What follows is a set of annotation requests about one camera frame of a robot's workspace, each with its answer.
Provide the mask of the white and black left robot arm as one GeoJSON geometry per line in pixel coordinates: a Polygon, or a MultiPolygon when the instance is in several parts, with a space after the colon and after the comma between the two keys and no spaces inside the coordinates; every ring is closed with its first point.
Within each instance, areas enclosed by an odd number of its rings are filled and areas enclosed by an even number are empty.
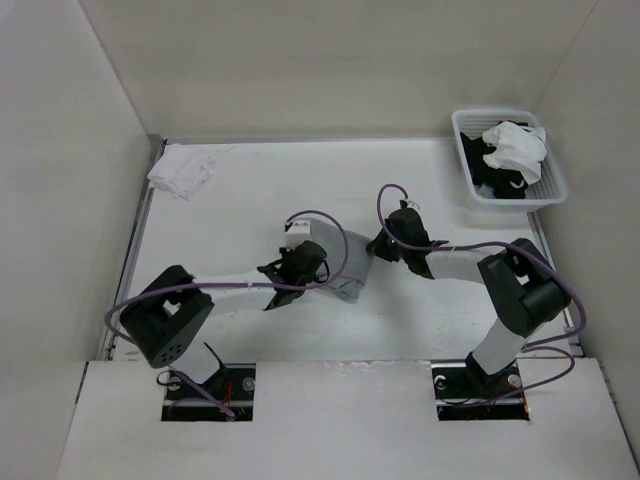
{"type": "Polygon", "coordinates": [[[194,277],[174,265],[145,290],[160,295],[134,302],[120,313],[120,324],[154,369],[171,367],[190,377],[190,386],[206,399],[224,387],[224,373],[205,359],[210,341],[201,331],[209,317],[242,310],[269,311],[291,304],[303,288],[326,271],[327,254],[312,241],[245,275],[220,277],[223,285],[208,293],[191,288],[194,277]]]}

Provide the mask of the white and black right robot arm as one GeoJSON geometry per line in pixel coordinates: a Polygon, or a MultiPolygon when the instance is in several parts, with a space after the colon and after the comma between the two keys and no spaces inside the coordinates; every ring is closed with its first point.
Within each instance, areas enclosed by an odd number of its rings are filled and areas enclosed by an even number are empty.
{"type": "Polygon", "coordinates": [[[465,359],[464,384],[473,394],[489,394],[543,324],[554,320],[570,295],[551,275],[535,245],[525,239],[490,253],[483,247],[454,247],[432,240],[420,215],[404,204],[384,220],[366,251],[387,262],[404,262],[429,280],[454,279],[486,288],[497,318],[465,359]]]}

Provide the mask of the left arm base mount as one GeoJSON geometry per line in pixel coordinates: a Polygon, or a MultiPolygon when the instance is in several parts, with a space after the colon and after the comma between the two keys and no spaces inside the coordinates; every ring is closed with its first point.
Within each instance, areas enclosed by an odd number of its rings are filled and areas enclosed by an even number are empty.
{"type": "Polygon", "coordinates": [[[164,388],[161,420],[165,422],[250,422],[256,385],[255,363],[226,363],[207,343],[208,360],[215,358],[214,373],[199,385],[210,396],[233,412],[233,416],[215,406],[175,370],[161,371],[156,384],[164,388]]]}

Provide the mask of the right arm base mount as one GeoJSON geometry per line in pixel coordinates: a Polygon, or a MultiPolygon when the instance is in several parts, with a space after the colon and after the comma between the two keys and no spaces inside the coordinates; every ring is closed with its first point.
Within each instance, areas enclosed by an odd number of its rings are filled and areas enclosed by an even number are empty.
{"type": "Polygon", "coordinates": [[[505,395],[523,386],[516,363],[488,381],[472,380],[464,363],[434,363],[431,367],[436,413],[440,421],[530,419],[523,393],[505,395]]]}

